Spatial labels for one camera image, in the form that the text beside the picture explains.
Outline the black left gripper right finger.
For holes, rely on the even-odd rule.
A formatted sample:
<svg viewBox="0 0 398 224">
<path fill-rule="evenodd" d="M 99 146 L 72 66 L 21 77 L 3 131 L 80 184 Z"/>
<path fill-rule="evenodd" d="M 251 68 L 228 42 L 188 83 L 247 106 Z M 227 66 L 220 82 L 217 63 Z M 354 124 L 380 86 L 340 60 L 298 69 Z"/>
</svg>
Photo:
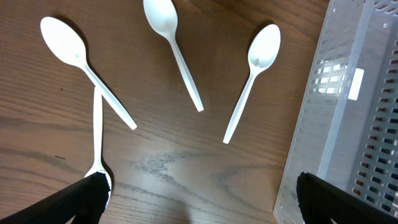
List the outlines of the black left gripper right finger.
<svg viewBox="0 0 398 224">
<path fill-rule="evenodd" d="M 397 224 L 397 218 L 308 172 L 297 177 L 296 191 L 306 224 Z"/>
</svg>

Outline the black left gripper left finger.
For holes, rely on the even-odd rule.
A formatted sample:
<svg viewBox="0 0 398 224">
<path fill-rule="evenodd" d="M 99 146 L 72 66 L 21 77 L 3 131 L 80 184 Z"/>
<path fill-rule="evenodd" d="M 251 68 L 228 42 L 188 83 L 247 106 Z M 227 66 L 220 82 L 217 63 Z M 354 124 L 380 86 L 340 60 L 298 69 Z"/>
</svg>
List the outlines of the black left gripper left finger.
<svg viewBox="0 0 398 224">
<path fill-rule="evenodd" d="M 98 223 L 105 211 L 110 191 L 106 175 L 95 172 L 1 219 L 1 223 Z"/>
</svg>

